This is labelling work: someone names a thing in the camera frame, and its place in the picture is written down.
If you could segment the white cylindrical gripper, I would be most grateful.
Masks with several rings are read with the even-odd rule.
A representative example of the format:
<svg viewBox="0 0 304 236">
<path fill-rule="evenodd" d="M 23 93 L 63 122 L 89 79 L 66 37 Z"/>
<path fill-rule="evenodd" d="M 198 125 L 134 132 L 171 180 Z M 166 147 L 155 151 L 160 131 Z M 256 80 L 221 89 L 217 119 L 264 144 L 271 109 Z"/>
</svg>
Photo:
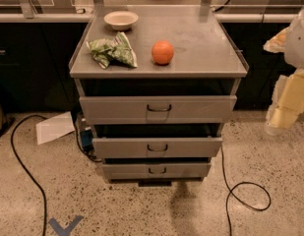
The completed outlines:
<svg viewBox="0 0 304 236">
<path fill-rule="evenodd" d="M 284 52 L 287 29 L 268 40 L 263 48 L 271 53 Z M 304 69 L 292 75 L 280 75 L 274 87 L 273 107 L 266 115 L 265 131 L 277 136 L 287 131 L 304 112 Z"/>
</svg>

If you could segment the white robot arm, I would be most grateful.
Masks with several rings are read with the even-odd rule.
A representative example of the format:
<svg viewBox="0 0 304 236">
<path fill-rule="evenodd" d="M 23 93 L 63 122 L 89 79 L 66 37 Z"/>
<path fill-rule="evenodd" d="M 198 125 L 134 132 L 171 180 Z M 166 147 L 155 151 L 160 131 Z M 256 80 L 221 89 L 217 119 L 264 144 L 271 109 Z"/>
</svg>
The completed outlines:
<svg viewBox="0 0 304 236">
<path fill-rule="evenodd" d="M 264 45 L 268 52 L 284 54 L 295 68 L 290 76 L 281 75 L 275 83 L 265 130 L 275 136 L 289 129 L 304 112 L 304 7 L 290 25 Z"/>
</svg>

